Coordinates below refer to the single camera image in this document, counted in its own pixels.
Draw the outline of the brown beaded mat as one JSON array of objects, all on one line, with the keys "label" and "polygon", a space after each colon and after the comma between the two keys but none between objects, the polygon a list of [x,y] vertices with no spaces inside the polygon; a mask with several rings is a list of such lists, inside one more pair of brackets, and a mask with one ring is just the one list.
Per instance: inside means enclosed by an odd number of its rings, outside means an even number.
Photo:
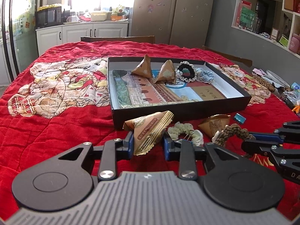
[{"label": "brown beaded mat", "polygon": [[253,78],[262,86],[266,87],[270,92],[275,92],[275,87],[260,76],[253,75]]}]

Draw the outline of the light blue crochet scrunchie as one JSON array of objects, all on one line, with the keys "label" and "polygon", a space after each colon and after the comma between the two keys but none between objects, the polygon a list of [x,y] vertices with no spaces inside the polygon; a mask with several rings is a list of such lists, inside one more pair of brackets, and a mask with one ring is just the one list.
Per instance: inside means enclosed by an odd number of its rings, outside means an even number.
[{"label": "light blue crochet scrunchie", "polygon": [[196,80],[202,83],[211,84],[215,80],[213,72],[209,70],[204,70],[202,68],[195,69],[195,76],[196,76]]}]

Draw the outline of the green card on shelf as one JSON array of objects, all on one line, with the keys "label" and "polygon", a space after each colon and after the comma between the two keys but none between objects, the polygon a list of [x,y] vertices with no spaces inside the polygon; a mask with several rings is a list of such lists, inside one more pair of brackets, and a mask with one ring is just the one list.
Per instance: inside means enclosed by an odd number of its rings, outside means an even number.
[{"label": "green card on shelf", "polygon": [[255,12],[247,7],[242,7],[239,17],[239,26],[246,29],[251,29],[253,27],[255,18]]}]

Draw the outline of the cream crochet scrunchie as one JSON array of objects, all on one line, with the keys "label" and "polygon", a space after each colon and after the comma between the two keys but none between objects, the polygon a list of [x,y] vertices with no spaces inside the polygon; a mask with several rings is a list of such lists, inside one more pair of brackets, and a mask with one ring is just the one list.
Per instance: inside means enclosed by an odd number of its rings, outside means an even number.
[{"label": "cream crochet scrunchie", "polygon": [[167,132],[174,141],[179,140],[179,137],[183,137],[184,140],[191,141],[196,147],[204,146],[202,132],[200,132],[200,130],[195,130],[190,123],[177,122],[173,127],[169,127]]}]

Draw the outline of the silver double door refrigerator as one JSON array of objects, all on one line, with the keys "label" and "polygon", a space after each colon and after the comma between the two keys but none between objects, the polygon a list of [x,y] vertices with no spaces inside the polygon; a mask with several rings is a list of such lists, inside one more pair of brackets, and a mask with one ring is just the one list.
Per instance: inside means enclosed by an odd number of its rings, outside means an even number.
[{"label": "silver double door refrigerator", "polygon": [[129,35],[154,36],[157,44],[205,45],[214,0],[134,0]]}]

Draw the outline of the black microwave oven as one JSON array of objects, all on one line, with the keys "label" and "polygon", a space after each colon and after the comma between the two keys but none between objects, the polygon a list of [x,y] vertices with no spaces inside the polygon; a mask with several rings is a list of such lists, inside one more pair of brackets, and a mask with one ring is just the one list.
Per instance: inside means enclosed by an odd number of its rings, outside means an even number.
[{"label": "black microwave oven", "polygon": [[45,8],[35,12],[36,28],[58,26],[62,22],[62,7]]}]

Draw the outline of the black shallow box tray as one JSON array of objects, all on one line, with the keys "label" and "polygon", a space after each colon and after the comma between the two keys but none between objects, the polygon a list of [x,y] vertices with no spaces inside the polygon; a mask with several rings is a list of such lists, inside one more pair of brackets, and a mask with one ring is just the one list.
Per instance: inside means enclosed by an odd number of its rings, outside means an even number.
[{"label": "black shallow box tray", "polygon": [[[107,64],[107,81],[113,124],[122,129],[125,121],[171,111],[176,121],[202,119],[216,114],[244,110],[251,96],[241,86],[226,76],[217,65],[201,60],[188,62],[194,68],[209,70],[214,74],[211,84],[198,82],[154,83],[165,58],[151,58],[153,78],[148,79],[131,72],[139,65],[141,57],[110,57]],[[184,59],[173,58],[175,69]]]}]

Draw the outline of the brown crochet scrunchie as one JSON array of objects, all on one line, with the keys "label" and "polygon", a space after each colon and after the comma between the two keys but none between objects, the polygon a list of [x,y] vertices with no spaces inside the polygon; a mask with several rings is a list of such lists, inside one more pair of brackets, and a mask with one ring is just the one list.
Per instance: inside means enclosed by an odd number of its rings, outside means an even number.
[{"label": "brown crochet scrunchie", "polygon": [[256,139],[246,128],[241,128],[238,124],[234,123],[232,125],[226,125],[221,131],[218,130],[211,141],[214,144],[224,147],[226,141],[233,136],[236,136],[243,141]]}]

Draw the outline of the brown triangular snack packet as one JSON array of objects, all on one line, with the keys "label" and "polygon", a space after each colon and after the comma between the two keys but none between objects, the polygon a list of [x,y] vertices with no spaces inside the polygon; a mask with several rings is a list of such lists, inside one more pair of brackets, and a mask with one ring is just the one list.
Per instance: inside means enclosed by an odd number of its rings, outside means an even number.
[{"label": "brown triangular snack packet", "polygon": [[148,79],[153,78],[153,73],[151,69],[151,59],[146,54],[143,60],[139,63],[137,67],[131,72],[132,75],[142,76]]}]

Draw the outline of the cream plastic container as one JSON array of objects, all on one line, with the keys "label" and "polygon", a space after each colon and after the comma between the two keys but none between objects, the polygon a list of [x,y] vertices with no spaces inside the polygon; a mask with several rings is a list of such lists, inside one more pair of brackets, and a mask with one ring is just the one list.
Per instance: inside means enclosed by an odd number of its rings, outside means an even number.
[{"label": "cream plastic container", "polygon": [[91,22],[106,21],[108,12],[106,11],[93,11],[91,12]]}]

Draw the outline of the white black crochet scrunchie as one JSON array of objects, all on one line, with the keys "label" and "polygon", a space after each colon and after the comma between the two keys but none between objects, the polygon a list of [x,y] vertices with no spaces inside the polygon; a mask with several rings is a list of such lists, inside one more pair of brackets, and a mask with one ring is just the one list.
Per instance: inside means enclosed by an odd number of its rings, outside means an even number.
[{"label": "white black crochet scrunchie", "polygon": [[194,66],[188,61],[182,61],[179,63],[175,70],[175,75],[177,79],[186,83],[195,82],[197,78]]}]

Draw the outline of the white mug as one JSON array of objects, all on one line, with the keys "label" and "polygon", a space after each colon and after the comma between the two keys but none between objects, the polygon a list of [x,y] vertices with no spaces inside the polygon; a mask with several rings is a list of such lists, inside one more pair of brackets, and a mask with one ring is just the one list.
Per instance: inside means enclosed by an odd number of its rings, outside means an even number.
[{"label": "white mug", "polygon": [[66,20],[67,23],[78,22],[78,21],[80,21],[80,19],[76,15],[69,16]]}]

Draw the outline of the white wall shelf unit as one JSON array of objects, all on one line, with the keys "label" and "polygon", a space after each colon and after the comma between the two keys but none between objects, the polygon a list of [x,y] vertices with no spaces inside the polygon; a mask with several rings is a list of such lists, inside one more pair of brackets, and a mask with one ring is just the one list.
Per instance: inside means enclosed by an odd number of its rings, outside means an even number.
[{"label": "white wall shelf unit", "polygon": [[[239,26],[242,7],[256,13],[251,29]],[[292,34],[299,34],[297,8],[299,0],[236,0],[231,27],[299,58],[299,52],[289,50]]]}]

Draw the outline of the white kitchen cabinet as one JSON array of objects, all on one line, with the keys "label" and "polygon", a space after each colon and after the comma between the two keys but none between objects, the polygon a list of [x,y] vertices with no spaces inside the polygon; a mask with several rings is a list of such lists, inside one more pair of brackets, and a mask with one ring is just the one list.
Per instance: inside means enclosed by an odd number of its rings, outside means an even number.
[{"label": "white kitchen cabinet", "polygon": [[39,55],[51,47],[79,42],[81,37],[126,37],[128,21],[70,22],[36,30]]}]

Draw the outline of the teal binder clip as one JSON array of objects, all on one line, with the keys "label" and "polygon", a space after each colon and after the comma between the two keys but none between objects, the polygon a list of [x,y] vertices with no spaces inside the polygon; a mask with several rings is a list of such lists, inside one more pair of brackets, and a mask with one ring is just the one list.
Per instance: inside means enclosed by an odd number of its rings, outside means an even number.
[{"label": "teal binder clip", "polygon": [[240,115],[239,113],[236,113],[236,115],[233,117],[233,119],[240,124],[244,124],[246,121],[246,118],[244,116]]}]

